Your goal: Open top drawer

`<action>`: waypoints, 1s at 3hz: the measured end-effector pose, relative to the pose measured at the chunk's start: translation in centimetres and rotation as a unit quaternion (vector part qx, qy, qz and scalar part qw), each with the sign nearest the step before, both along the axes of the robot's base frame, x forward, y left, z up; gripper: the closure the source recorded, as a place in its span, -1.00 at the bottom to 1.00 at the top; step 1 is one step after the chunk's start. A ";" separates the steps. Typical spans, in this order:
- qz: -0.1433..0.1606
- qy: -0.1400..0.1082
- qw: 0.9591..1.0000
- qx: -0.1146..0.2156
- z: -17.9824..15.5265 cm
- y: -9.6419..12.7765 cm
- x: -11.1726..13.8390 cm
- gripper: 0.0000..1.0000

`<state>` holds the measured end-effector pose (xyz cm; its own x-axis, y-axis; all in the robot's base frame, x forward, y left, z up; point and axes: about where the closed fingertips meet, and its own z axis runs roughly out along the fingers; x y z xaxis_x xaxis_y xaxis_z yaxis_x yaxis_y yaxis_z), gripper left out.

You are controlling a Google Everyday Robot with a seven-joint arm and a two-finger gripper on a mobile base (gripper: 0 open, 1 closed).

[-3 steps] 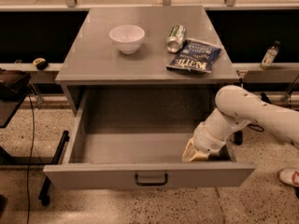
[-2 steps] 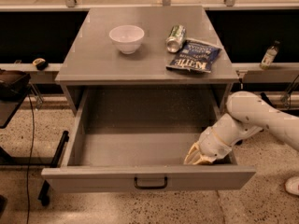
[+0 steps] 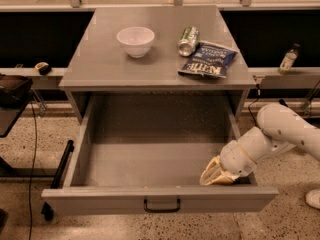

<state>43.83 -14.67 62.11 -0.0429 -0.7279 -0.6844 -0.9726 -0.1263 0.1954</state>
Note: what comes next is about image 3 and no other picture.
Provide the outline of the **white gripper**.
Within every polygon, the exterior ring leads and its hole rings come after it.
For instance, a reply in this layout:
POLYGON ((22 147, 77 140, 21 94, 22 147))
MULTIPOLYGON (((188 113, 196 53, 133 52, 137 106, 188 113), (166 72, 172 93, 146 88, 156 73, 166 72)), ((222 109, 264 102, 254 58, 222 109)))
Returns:
POLYGON ((250 158, 242 145, 232 140, 225 145, 219 157, 213 157, 200 176, 201 185, 230 185, 235 179, 247 177, 256 168, 256 163, 250 158))

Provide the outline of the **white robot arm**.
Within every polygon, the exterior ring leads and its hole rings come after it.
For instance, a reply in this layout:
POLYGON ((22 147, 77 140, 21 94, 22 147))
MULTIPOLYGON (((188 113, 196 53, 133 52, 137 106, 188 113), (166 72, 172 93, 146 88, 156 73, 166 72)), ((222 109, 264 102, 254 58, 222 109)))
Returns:
POLYGON ((320 160, 320 129, 284 105, 265 105, 257 114, 257 125, 226 144, 208 163, 199 183, 232 184, 251 174, 259 161, 294 147, 320 160))

